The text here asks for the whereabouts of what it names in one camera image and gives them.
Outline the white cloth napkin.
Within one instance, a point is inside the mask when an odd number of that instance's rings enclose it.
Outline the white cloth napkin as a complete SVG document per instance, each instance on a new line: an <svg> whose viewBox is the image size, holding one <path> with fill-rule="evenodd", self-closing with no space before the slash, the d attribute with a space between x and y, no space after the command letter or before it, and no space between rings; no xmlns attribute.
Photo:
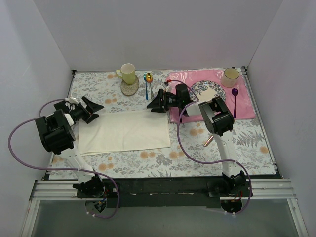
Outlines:
<svg viewBox="0 0 316 237"><path fill-rule="evenodd" d="M167 114L149 110L104 113L79 123L78 148L83 156L170 147Z"/></svg>

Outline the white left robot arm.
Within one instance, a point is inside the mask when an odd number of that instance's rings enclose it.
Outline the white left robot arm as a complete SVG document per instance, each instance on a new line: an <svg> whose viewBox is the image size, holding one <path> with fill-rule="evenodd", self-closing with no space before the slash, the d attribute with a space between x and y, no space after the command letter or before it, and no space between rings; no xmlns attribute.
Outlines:
<svg viewBox="0 0 316 237"><path fill-rule="evenodd" d="M91 123L99 117L96 112L104 106L86 97L82 97L82 101L85 105L75 98L54 100L54 113L40 116L35 123L43 147L48 152L53 152L65 159L75 173L79 183L75 184L74 188L98 198L105 194L105 185L100 176L94 173L95 170L80 155L72 127L80 120L87 124Z"/></svg>

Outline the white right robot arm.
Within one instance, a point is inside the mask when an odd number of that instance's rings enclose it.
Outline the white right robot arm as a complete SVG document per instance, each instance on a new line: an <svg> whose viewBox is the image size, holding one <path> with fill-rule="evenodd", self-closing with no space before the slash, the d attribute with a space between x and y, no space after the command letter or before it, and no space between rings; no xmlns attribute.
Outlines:
<svg viewBox="0 0 316 237"><path fill-rule="evenodd" d="M160 89L157 96L147 105L147 108L154 113L166 113L169 108L177 107L180 114L177 120L177 140L182 152L192 161L200 164L222 164L222 180L219 184L213 185L210 191L215 194L227 194L229 196L242 195L246 184L250 184L250 177L244 166L237 161L232 131L235 118L228 109L224 100L217 96L209 101L199 99L192 100L190 94L194 92L184 83L175 87L176 93L168 92L167 89ZM220 160L199 161L191 157L184 149L180 139L180 124L182 117L191 117L201 114L207 130L211 133L211 139L215 140Z"/></svg>

